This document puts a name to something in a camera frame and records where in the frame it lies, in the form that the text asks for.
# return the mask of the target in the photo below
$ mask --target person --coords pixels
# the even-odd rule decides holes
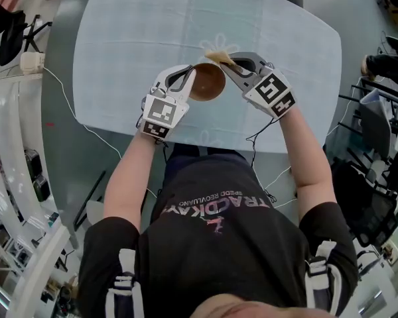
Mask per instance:
[[[280,126],[299,227],[273,208],[243,156],[215,148],[199,156],[196,146],[175,144],[151,224],[140,234],[155,139],[138,132],[107,185],[104,219],[86,233],[82,317],[142,317],[142,306],[145,317],[332,317],[307,308],[307,270],[323,242],[334,246],[327,261],[340,277],[330,275],[321,289],[329,304],[336,301],[332,313],[341,314],[358,267],[330,166],[297,106]],[[321,269],[316,276],[325,275]]]
[[[398,55],[364,56],[361,63],[361,73],[371,80],[374,80],[376,76],[381,76],[398,84]]]

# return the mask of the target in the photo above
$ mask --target light blue tablecloth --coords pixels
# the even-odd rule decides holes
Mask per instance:
[[[205,49],[256,52],[274,63],[324,143],[339,92],[340,38],[285,0],[89,0],[74,53],[78,121],[134,134],[141,99],[157,74],[206,62]],[[245,138],[270,121],[228,78],[218,98],[189,105],[171,141],[251,150]],[[257,150],[286,152],[278,123],[260,135]]]

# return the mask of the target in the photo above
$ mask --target brown bowl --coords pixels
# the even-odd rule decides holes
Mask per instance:
[[[221,68],[214,64],[195,65],[196,78],[190,97],[197,101],[209,101],[217,98],[226,85],[226,76]]]

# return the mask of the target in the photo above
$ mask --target black t-shirt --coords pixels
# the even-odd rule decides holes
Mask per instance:
[[[121,272],[121,248],[136,250],[146,317],[189,317],[207,298],[231,293],[278,307],[306,307],[306,262],[324,240],[342,274],[340,310],[358,281],[356,253],[336,203],[311,209],[299,228],[274,209],[246,164],[201,157],[158,196],[139,235],[125,219],[89,228],[80,268],[83,317],[103,317],[107,289]]]

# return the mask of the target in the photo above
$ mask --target gray floor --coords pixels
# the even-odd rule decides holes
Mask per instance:
[[[351,94],[350,86],[356,84],[360,74],[360,64],[366,54],[377,54],[381,44],[381,32],[398,37],[398,26],[395,26],[377,0],[304,0],[304,8],[333,27],[342,40],[342,80],[340,93]],[[343,117],[348,101],[339,100],[332,121],[331,129]],[[350,124],[354,103],[348,108],[344,123]],[[350,141],[350,132],[343,128],[335,130],[327,139],[328,157],[345,157],[345,150]],[[251,152],[242,152],[251,158]],[[264,187],[272,182],[281,171],[289,166],[286,154],[257,154],[256,172]],[[153,164],[150,187],[159,189],[163,176],[163,155],[157,150]],[[268,191],[277,198],[275,206],[291,200],[295,194],[293,181],[289,173],[283,174]],[[148,211],[153,206],[152,197],[145,206],[143,227],[148,221]],[[291,221],[297,223],[296,201],[279,208]]]

